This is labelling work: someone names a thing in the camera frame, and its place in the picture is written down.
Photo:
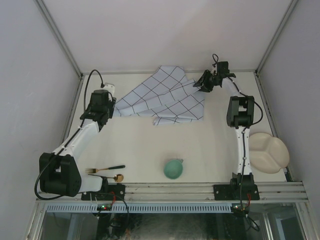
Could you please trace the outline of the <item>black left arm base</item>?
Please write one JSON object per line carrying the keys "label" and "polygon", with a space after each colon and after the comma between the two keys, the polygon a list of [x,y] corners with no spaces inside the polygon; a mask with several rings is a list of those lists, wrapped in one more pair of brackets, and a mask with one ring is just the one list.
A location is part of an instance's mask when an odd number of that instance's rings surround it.
{"label": "black left arm base", "polygon": [[126,186],[124,184],[104,185],[100,191],[86,192],[81,194],[82,201],[122,201],[125,197]]}

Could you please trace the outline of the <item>white black-grid tablecloth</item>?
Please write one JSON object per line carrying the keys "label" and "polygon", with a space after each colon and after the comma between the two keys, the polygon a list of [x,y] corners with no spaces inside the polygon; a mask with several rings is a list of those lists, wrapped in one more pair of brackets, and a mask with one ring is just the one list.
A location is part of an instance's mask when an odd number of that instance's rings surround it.
{"label": "white black-grid tablecloth", "polygon": [[202,121],[205,93],[194,87],[181,66],[160,66],[114,107],[115,117],[153,117],[153,125]]}

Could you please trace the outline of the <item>gold spoon green handle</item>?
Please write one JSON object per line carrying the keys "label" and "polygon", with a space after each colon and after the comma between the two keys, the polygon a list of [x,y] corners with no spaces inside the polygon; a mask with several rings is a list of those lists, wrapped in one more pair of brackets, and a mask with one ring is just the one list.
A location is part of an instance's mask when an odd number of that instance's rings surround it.
{"label": "gold spoon green handle", "polygon": [[124,176],[122,174],[116,174],[113,177],[107,177],[107,179],[113,180],[116,183],[121,183],[124,180]]}

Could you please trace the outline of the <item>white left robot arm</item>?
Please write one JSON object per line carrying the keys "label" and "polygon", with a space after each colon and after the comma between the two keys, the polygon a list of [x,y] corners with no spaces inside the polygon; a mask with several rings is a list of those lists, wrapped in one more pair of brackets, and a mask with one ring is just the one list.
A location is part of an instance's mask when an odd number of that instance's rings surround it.
{"label": "white left robot arm", "polygon": [[78,164],[88,144],[113,117],[115,103],[116,98],[108,90],[93,91],[76,132],[53,152],[40,156],[39,176],[34,186],[39,199],[44,197],[39,196],[38,190],[57,195],[51,200],[82,192],[92,192],[98,200],[109,196],[110,188],[103,184],[103,178],[81,173]]}

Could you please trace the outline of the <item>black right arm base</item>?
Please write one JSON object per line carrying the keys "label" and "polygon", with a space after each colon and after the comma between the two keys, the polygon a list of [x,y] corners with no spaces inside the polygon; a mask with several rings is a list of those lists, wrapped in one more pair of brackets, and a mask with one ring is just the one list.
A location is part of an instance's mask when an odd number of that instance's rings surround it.
{"label": "black right arm base", "polygon": [[214,199],[216,201],[239,201],[242,200],[258,201],[260,200],[260,194],[257,185],[251,186],[231,186],[230,184],[215,184],[213,185]]}

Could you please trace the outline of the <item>gold fork green handle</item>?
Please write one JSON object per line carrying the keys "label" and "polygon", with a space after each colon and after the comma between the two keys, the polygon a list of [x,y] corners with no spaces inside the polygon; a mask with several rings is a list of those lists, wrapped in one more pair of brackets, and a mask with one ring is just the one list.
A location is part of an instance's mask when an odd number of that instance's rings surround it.
{"label": "gold fork green handle", "polygon": [[126,167],[125,165],[117,165],[117,166],[112,166],[112,167],[107,167],[107,168],[86,168],[85,173],[96,174],[100,171],[118,170],[118,169],[124,169],[125,167]]}

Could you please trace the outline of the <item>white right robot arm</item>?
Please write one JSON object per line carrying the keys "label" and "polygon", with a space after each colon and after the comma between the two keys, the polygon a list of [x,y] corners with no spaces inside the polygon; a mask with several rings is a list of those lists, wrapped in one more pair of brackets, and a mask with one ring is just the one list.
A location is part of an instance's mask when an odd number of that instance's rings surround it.
{"label": "white right robot arm", "polygon": [[193,85],[201,92],[210,93],[214,87],[228,91],[230,98],[226,113],[227,125],[234,129],[237,140],[237,165],[232,173],[229,187],[230,195],[237,200],[248,193],[244,181],[252,180],[252,168],[249,154],[250,127],[254,123],[255,98],[244,94],[236,84],[236,75],[229,70],[227,61],[218,61],[213,70],[205,70],[200,79]]}

